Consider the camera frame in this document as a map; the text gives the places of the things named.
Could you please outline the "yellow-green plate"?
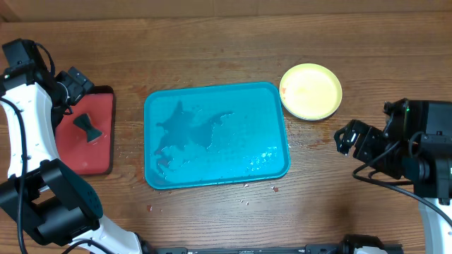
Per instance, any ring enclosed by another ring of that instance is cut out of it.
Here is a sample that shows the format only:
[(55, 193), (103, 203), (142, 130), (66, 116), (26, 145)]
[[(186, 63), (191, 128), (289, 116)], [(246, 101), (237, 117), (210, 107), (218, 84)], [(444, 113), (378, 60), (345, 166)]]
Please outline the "yellow-green plate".
[(280, 80), (279, 93), (286, 110), (306, 121), (330, 117), (343, 98), (338, 77), (314, 63), (302, 63), (286, 71)]

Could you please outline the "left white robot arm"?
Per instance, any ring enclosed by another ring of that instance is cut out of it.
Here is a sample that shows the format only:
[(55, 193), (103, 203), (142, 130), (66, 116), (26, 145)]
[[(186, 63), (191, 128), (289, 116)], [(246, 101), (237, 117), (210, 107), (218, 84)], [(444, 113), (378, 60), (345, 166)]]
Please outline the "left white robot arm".
[(1, 208), (17, 224), (22, 253), (25, 234), (40, 245), (54, 243), (67, 251), (79, 246), (91, 253), (151, 253), (138, 234), (104, 215), (94, 188), (60, 160), (52, 101), (38, 82), (7, 69), (1, 77), (1, 105), (11, 144)]

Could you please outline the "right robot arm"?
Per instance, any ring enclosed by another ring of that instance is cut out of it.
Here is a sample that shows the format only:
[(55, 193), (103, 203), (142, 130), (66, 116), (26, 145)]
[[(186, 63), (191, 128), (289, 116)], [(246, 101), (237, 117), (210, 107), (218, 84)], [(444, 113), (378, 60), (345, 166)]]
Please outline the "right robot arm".
[(363, 163), (355, 179), (418, 201), (427, 253), (451, 252), (451, 125), (394, 116), (379, 130), (351, 120), (334, 140)]

